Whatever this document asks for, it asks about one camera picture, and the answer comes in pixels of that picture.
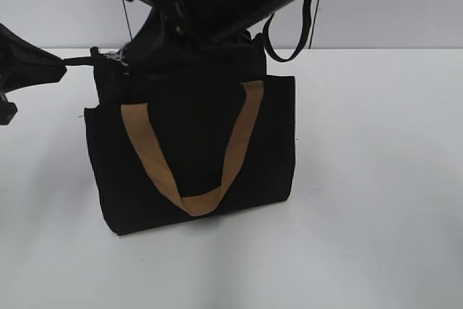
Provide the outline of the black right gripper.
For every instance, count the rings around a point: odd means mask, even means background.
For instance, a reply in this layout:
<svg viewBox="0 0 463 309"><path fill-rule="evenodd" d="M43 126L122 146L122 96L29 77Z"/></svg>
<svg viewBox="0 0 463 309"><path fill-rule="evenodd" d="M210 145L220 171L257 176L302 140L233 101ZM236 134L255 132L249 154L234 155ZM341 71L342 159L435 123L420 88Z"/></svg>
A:
<svg viewBox="0 0 463 309"><path fill-rule="evenodd" d="M150 6L151 11L135 37L119 52L129 66L145 65L170 46L187 51L224 42L224 31L219 27L224 20L224 0L138 1Z"/></svg>

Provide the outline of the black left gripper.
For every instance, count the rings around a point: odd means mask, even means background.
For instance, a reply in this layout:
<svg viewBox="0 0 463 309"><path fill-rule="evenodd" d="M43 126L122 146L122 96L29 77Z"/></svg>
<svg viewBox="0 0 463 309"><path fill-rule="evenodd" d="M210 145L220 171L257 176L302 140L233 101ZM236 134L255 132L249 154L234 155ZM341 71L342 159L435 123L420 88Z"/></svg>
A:
<svg viewBox="0 0 463 309"><path fill-rule="evenodd" d="M67 72L63 60L1 26L1 124L8 125L17 113L6 94L35 85L59 82Z"/></svg>

